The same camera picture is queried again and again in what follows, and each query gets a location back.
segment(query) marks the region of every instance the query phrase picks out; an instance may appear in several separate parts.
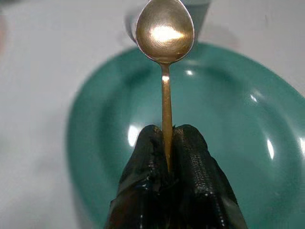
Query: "green plate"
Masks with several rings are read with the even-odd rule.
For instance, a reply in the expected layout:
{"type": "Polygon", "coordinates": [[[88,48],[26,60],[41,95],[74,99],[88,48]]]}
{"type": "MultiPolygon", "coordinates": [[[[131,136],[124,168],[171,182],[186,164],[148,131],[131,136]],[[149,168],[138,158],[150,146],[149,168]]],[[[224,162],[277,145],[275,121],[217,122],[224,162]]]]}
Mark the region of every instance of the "green plate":
{"type": "MultiPolygon", "coordinates": [[[[251,229],[302,228],[305,99],[262,65],[196,45],[171,67],[173,123],[204,135],[251,229]]],[[[71,176],[102,228],[138,132],[161,125],[161,70],[137,49],[99,68],[80,90],[67,133],[71,176]]]]}

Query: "spoon bowl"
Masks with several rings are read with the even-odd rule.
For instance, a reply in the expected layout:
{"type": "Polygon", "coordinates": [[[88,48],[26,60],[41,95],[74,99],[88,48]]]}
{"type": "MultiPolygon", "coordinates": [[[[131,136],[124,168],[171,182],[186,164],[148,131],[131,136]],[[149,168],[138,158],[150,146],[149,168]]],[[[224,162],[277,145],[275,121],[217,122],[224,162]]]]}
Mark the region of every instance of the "spoon bowl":
{"type": "Polygon", "coordinates": [[[191,50],[193,21],[179,0],[151,0],[138,18],[135,37],[147,57],[171,64],[191,50]]]}

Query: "white table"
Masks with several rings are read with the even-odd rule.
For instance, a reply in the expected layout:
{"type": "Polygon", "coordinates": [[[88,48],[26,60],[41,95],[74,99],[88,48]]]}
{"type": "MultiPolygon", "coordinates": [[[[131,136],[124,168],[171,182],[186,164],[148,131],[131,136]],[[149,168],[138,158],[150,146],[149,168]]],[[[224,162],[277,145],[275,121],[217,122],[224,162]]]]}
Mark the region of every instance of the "white table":
{"type": "MultiPolygon", "coordinates": [[[[1,229],[91,228],[68,176],[68,110],[93,70],[133,46],[123,18],[143,3],[20,0],[3,6],[1,229]]],[[[304,12],[304,0],[217,0],[199,40],[257,60],[305,96],[304,12]]]]}

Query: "spoon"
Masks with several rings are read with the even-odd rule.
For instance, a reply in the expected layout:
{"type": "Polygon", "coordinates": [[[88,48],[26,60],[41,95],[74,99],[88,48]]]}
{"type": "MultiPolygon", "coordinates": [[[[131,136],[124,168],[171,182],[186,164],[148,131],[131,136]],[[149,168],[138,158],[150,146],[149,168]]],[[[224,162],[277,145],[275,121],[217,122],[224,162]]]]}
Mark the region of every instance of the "spoon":
{"type": "Polygon", "coordinates": [[[169,66],[181,60],[194,43],[192,18],[179,0],[150,0],[135,28],[140,50],[162,70],[162,131],[168,170],[171,170],[173,135],[169,66]]]}

